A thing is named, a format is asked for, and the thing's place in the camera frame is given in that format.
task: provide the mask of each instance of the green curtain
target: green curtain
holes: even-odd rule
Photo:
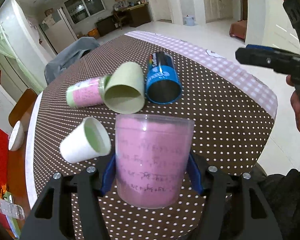
[[[30,71],[26,68],[26,66],[23,65],[21,60],[18,58],[18,56],[14,52],[1,25],[0,25],[0,53],[7,57],[13,58],[17,61],[20,70],[28,78],[28,80],[32,86],[31,89],[33,89],[37,94],[39,94],[43,91],[44,87],[30,73]]]

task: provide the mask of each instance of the black and blue cup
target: black and blue cup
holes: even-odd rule
[[[151,54],[146,82],[148,99],[156,104],[169,104],[180,97],[181,91],[172,56],[163,51]]]

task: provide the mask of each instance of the white refrigerator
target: white refrigerator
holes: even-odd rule
[[[46,17],[40,26],[57,53],[77,41],[62,8]]]

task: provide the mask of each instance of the screw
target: screw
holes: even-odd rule
[[[244,174],[242,174],[242,177],[243,177],[244,179],[251,179],[250,173],[247,173],[247,172],[245,172]]]
[[[217,172],[218,168],[216,166],[209,166],[208,170],[210,172]]]
[[[94,166],[90,166],[87,168],[87,173],[94,173],[96,171],[96,168]]]
[[[54,179],[60,179],[61,178],[61,173],[60,172],[56,172],[55,174],[53,174],[52,176]]]

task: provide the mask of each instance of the window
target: window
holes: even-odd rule
[[[65,6],[74,24],[105,9],[102,0],[68,0]]]

